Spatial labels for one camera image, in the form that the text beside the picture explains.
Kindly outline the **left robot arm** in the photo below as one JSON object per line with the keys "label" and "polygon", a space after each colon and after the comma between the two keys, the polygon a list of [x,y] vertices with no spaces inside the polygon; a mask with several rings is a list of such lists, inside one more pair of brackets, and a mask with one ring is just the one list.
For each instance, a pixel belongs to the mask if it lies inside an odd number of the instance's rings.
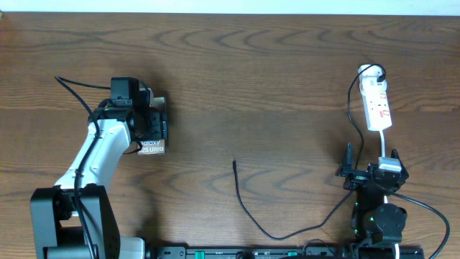
{"label": "left robot arm", "polygon": [[122,155],[164,154],[165,97],[149,88],[111,92],[88,118],[88,134],[72,165],[30,199],[38,258],[148,258],[141,237],[120,234],[108,190]]}

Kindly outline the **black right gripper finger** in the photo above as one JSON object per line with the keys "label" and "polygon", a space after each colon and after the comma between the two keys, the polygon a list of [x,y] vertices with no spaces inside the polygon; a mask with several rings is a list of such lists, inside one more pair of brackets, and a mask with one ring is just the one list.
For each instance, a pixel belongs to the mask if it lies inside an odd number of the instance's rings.
{"label": "black right gripper finger", "polygon": [[405,170],[405,166],[403,165],[398,151],[393,149],[390,156],[390,169],[392,171],[403,171]]}
{"label": "black right gripper finger", "polygon": [[341,168],[352,168],[353,167],[353,147],[349,142],[346,146],[346,152],[340,163]]}

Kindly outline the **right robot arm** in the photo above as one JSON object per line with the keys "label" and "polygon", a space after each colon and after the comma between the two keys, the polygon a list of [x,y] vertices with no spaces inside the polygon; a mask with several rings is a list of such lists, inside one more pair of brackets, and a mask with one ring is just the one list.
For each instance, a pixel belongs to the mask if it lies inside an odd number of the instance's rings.
{"label": "right robot arm", "polygon": [[352,146],[346,146],[337,176],[345,178],[344,189],[356,193],[356,203],[351,215],[351,227],[356,241],[349,245],[352,258],[363,258],[376,253],[381,258],[393,258],[399,251],[395,246],[402,242],[407,212],[391,204],[387,197],[400,189],[409,178],[396,150],[390,157],[380,157],[364,171],[353,168]]}

